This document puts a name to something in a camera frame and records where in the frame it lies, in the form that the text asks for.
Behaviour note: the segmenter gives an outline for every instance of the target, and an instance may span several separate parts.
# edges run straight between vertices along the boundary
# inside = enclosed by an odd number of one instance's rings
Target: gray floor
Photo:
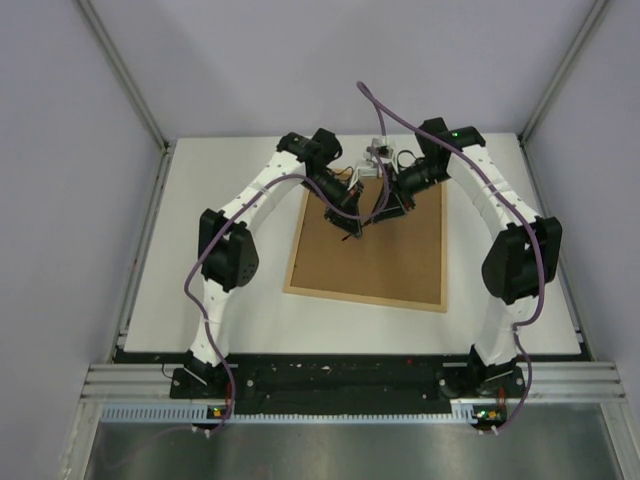
[[[528,406],[511,431],[464,425],[234,425],[206,440],[166,426],[103,424],[88,479],[622,479],[597,406]]]

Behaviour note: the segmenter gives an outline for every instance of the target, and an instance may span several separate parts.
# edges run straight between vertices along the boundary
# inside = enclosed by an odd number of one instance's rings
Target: white table
[[[494,163],[521,198],[536,205],[515,135],[485,135]],[[269,161],[279,138],[184,138],[177,143],[133,310],[125,350],[186,351],[198,312],[182,291],[196,261],[198,219],[237,195]],[[412,135],[397,148],[419,152]],[[342,136],[346,166],[362,157],[370,136]],[[227,312],[236,353],[464,354],[484,319],[489,293],[480,274],[491,241],[462,189],[448,185],[449,309],[445,314],[362,305],[282,292],[303,187],[296,187],[254,234],[260,268],[235,291]],[[411,215],[426,215],[416,210]],[[192,290],[202,295],[198,275]],[[556,279],[542,316],[524,329],[534,354],[579,353],[566,300]]]

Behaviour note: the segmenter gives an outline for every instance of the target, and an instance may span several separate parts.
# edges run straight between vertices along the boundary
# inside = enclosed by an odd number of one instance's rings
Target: wooden frame
[[[373,296],[365,296],[365,295],[355,295],[351,293],[342,293],[342,292],[331,292],[327,290],[316,290],[312,288],[302,288],[291,285],[293,280],[293,270],[295,266],[296,257],[298,254],[298,247],[300,244],[300,237],[302,234],[302,225],[304,222],[304,216],[307,210],[307,202],[309,200],[309,191],[306,191],[304,197],[302,198],[301,206],[300,206],[300,214],[298,215],[298,224],[296,225],[296,231],[293,238],[293,245],[291,248],[291,255],[289,257],[289,265],[287,267],[287,273],[285,276],[285,284],[283,291],[284,293],[291,293],[294,295],[306,295],[309,297],[317,297],[317,298],[326,298],[330,300],[342,300],[347,302],[355,302],[355,303],[365,303],[370,305],[381,305],[385,307],[396,307],[396,308],[408,308],[412,310],[427,310],[431,312],[445,313],[447,311],[448,306],[448,277],[447,277],[447,268],[448,268],[448,233],[447,233],[447,187],[445,183],[440,184],[441,187],[441,205],[442,205],[442,215],[441,215],[441,232],[442,237],[440,241],[441,246],[441,268],[440,268],[440,303],[423,303],[423,302],[412,302],[407,300],[397,300],[392,298],[384,298],[384,297],[373,297]]]

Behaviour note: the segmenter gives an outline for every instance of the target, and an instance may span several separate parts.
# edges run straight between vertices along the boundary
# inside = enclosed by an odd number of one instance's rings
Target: wall
[[[158,153],[69,0],[0,15],[0,470],[50,479]]]
[[[524,126],[592,0],[93,0],[170,137]],[[401,131],[395,124],[391,130]]]
[[[592,348],[615,360],[640,419],[640,3],[609,14],[529,153],[565,227],[566,270]]]

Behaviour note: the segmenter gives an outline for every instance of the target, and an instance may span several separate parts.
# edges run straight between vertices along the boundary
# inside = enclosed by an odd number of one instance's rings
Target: brown board
[[[369,214],[381,179],[363,179],[360,214]],[[401,218],[363,228],[359,239],[324,219],[305,193],[284,291],[335,300],[446,312],[447,227],[443,184],[419,193]]]

